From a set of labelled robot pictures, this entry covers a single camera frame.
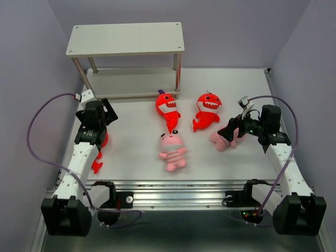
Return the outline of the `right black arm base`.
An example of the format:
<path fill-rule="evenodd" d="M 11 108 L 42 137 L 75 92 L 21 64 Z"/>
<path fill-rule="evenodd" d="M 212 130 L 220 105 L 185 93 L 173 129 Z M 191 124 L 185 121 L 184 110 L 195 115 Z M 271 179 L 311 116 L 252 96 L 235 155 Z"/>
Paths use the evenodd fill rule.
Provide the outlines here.
<path fill-rule="evenodd" d="M 252 198 L 252 189 L 254 185 L 265 184 L 270 186 L 268 182 L 264 180 L 252 179 L 248 180 L 241 191 L 226 191 L 225 198 L 222 204 L 227 207 L 255 207 L 258 203 Z"/>

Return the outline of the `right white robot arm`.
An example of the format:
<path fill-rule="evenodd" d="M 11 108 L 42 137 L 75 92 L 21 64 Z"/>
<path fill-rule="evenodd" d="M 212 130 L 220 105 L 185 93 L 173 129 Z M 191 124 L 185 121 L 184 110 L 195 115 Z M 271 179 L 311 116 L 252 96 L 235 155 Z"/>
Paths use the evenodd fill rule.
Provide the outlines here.
<path fill-rule="evenodd" d="M 227 143 L 246 134 L 256 136 L 277 177 L 274 183 L 248 180 L 241 191 L 227 191 L 223 202 L 227 207 L 255 207 L 255 212 L 242 215 L 254 224 L 259 224 L 261 214 L 268 212 L 280 235 L 316 236 L 327 204 L 322 196 L 314 194 L 300 173 L 291 142 L 280 131 L 281 109 L 264 105 L 258 119 L 252 119 L 250 112 L 251 107 L 245 106 L 243 113 L 231 118 L 218 135 Z"/>

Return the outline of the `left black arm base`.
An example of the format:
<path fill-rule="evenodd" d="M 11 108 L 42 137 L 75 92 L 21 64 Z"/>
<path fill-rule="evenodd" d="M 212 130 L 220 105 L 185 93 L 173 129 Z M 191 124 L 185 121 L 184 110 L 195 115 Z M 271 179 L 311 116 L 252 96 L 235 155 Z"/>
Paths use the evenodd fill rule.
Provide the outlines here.
<path fill-rule="evenodd" d="M 132 209 L 133 192 L 118 191 L 111 181 L 97 181 L 89 190 L 92 203 L 95 207 L 106 209 Z"/>

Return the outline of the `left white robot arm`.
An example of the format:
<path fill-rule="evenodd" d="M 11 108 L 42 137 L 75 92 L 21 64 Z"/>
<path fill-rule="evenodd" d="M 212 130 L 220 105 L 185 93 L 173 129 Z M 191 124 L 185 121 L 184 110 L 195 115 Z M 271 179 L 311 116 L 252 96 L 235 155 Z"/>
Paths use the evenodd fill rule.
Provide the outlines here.
<path fill-rule="evenodd" d="M 95 208 L 85 183 L 108 141 L 108 125 L 118 119 L 106 98 L 87 102 L 76 116 L 81 125 L 70 163 L 53 196 L 41 204 L 47 231 L 53 236 L 84 237 L 89 233 Z"/>

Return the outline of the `red shark plush purple tag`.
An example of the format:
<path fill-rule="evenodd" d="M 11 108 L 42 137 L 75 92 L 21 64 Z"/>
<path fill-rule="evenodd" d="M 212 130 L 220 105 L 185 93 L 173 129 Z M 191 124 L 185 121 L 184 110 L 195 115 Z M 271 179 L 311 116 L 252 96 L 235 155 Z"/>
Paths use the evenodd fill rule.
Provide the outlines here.
<path fill-rule="evenodd" d="M 155 109 L 164 118 L 169 133 L 172 133 L 178 125 L 181 114 L 178 112 L 176 101 L 171 94 L 163 90 L 158 90 L 158 93 L 159 96 L 155 101 Z"/>

